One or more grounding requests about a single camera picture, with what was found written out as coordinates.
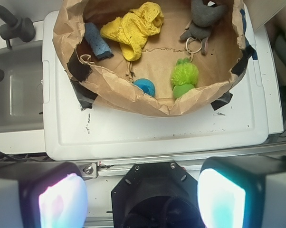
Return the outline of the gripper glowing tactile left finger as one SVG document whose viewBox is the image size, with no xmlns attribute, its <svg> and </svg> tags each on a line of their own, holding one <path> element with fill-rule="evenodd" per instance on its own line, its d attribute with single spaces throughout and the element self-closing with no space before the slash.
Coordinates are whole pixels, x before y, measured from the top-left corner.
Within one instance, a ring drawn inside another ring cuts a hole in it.
<svg viewBox="0 0 286 228">
<path fill-rule="evenodd" d="M 81 228 L 88 197 L 72 162 L 0 162 L 0 228 Z"/>
</svg>

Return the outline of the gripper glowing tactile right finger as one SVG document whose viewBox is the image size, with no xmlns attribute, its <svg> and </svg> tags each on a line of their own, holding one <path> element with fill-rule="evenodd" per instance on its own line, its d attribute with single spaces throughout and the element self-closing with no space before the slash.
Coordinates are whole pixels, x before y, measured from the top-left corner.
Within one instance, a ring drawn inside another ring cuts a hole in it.
<svg viewBox="0 0 286 228">
<path fill-rule="evenodd" d="M 209 157 L 197 197 L 208 228 L 286 228 L 286 155 Z"/>
</svg>

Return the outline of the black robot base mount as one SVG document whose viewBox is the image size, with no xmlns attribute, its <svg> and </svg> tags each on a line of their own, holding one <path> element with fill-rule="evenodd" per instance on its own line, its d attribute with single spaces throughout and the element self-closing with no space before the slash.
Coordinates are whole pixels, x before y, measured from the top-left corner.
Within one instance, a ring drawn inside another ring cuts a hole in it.
<svg viewBox="0 0 286 228">
<path fill-rule="evenodd" d="M 198 182 L 176 162 L 135 164 L 111 191 L 116 228 L 203 228 Z"/>
</svg>

